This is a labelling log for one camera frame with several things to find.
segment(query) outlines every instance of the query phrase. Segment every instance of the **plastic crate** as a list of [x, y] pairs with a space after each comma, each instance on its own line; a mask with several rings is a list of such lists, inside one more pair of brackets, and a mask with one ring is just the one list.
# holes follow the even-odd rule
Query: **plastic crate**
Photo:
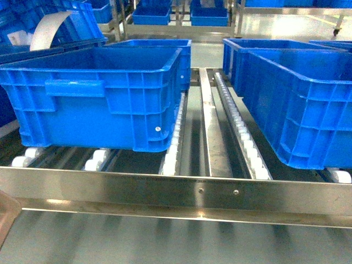
[[108, 45], [107, 47], [149, 46], [182, 48], [179, 81], [181, 83], [181, 90], [186, 91], [190, 87], [191, 79], [191, 44], [192, 40], [127, 40]]
[[105, 24], [112, 20], [111, 5], [109, 0], [88, 0], [93, 8], [94, 16], [98, 23]]
[[347, 50], [348, 52], [352, 52], [352, 41], [323, 41], [323, 40], [311, 40], [310, 43], [341, 48]]
[[191, 11], [192, 26], [227, 26], [228, 11], [226, 8], [193, 8]]
[[285, 7], [312, 7], [314, 0], [285, 0]]
[[246, 0], [246, 7], [283, 7], [284, 0]]
[[103, 38], [90, 4], [68, 0], [28, 0], [12, 4], [10, 11], [17, 18], [16, 23], [22, 23], [26, 32], [33, 33], [45, 15], [67, 10], [72, 14], [59, 28], [54, 45]]
[[262, 49], [286, 49], [286, 50], [337, 50], [332, 47], [321, 46], [312, 43], [304, 43], [292, 40], [255, 40], [255, 39], [224, 39], [223, 71], [231, 80], [238, 96], [244, 95], [246, 82], [246, 67], [248, 64], [248, 52]]
[[171, 10], [168, 7], [137, 7], [133, 12], [133, 23], [136, 25], [168, 25]]
[[317, 0], [316, 6], [324, 8], [352, 8], [352, 0]]
[[0, 65], [0, 84], [25, 146], [160, 152], [172, 139], [181, 51], [103, 47], [65, 52]]
[[243, 101], [279, 159], [351, 168], [352, 54], [250, 52]]

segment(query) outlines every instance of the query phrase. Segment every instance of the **crate handle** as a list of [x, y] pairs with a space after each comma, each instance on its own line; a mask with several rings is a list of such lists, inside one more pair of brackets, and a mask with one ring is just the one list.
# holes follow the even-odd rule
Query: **crate handle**
[[46, 94], [61, 97], [105, 97], [102, 80], [47, 80]]

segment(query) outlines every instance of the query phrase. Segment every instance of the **floor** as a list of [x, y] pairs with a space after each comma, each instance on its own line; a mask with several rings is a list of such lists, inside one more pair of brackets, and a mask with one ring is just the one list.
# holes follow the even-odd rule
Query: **floor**
[[[244, 32], [274, 39], [331, 38], [333, 26], [326, 21], [335, 18], [320, 19], [325, 22], [306, 16], [252, 16], [245, 19]], [[352, 20], [347, 19], [338, 39], [351, 34]], [[222, 49], [220, 44], [193, 44], [192, 66], [221, 68]], [[188, 118], [199, 118], [198, 104], [191, 100]], [[0, 253], [0, 264], [331, 264], [351, 260], [349, 229], [53, 212], [23, 212]]]

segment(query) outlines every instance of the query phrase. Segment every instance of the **roller conveyor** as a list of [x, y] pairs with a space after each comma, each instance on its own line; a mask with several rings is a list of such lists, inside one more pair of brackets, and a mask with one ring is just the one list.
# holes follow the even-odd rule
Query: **roller conveyor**
[[[199, 133], [189, 96], [199, 96]], [[349, 172], [280, 163], [218, 69], [192, 70], [166, 152], [26, 150], [17, 133], [1, 141], [0, 182], [23, 210], [352, 228]], [[187, 163], [199, 173], [183, 173]]]

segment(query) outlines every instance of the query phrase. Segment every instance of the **storage bin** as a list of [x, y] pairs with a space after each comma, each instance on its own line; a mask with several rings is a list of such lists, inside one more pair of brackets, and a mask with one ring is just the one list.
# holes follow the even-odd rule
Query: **storage bin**
[[243, 101], [279, 159], [351, 168], [352, 54], [250, 52]]
[[[77, 50], [78, 48], [100, 47], [105, 44], [105, 42], [105, 38], [92, 41], [81, 41], [77, 43], [68, 43], [61, 47], [32, 52], [29, 51], [29, 46], [0, 46], [0, 64], [48, 56], [50, 54]], [[15, 120], [15, 113], [5, 90], [3, 87], [0, 87], [0, 128], [13, 120]]]
[[168, 25], [171, 9], [169, 7], [137, 7], [133, 12], [136, 25]]
[[172, 139], [181, 51], [102, 47], [64, 52], [0, 65], [0, 84], [25, 146], [160, 152]]
[[284, 0], [246, 0], [246, 7], [283, 7]]
[[228, 11], [226, 8], [193, 8], [191, 11], [192, 26], [227, 26]]
[[285, 0], [285, 7], [312, 7], [314, 0]]
[[256, 39], [224, 39], [223, 71], [234, 86], [236, 94], [243, 96], [246, 82], [246, 67], [249, 51], [262, 49], [289, 50], [337, 50], [332, 47], [304, 43], [292, 40], [256, 40]]
[[323, 41], [323, 40], [311, 40], [310, 43], [341, 48], [347, 50], [348, 52], [352, 52], [352, 41]]
[[192, 40], [127, 40], [108, 45], [107, 47], [178, 47], [182, 48], [180, 61], [181, 90], [186, 91], [190, 87], [191, 79], [191, 44]]
[[[111, 5], [109, 0], [88, 0], [93, 8], [95, 19], [100, 24], [109, 23], [112, 20]], [[119, 0], [116, 5], [118, 11], [121, 10]]]
[[17, 4], [11, 4], [10, 13], [16, 18], [16, 24], [22, 23], [26, 32], [34, 33], [45, 15], [68, 10], [72, 14], [59, 28], [53, 45], [103, 38], [90, 4], [68, 0], [21, 0]]

